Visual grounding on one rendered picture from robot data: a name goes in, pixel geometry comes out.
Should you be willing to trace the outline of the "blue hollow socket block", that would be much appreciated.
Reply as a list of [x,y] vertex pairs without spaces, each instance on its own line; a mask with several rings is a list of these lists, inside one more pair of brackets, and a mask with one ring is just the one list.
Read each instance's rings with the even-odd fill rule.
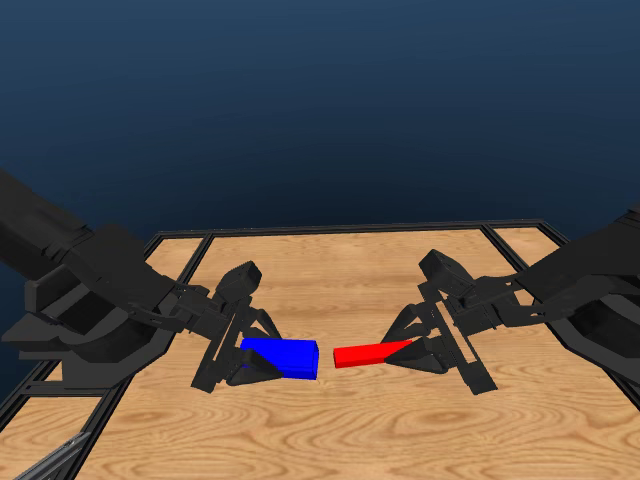
[[319,347],[315,340],[244,338],[240,348],[260,354],[281,371],[284,378],[317,379]]

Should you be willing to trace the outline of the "grey metal strut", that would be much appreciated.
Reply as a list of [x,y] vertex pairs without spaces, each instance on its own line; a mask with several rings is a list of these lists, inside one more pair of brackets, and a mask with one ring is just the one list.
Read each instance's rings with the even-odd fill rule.
[[90,436],[90,432],[74,435],[13,480],[53,480],[82,451]]

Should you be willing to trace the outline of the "thin red peg bar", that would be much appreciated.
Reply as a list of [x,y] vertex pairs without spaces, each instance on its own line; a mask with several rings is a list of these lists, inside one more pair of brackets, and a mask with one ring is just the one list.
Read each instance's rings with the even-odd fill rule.
[[333,350],[337,369],[384,363],[386,358],[410,345],[411,340],[337,347]]

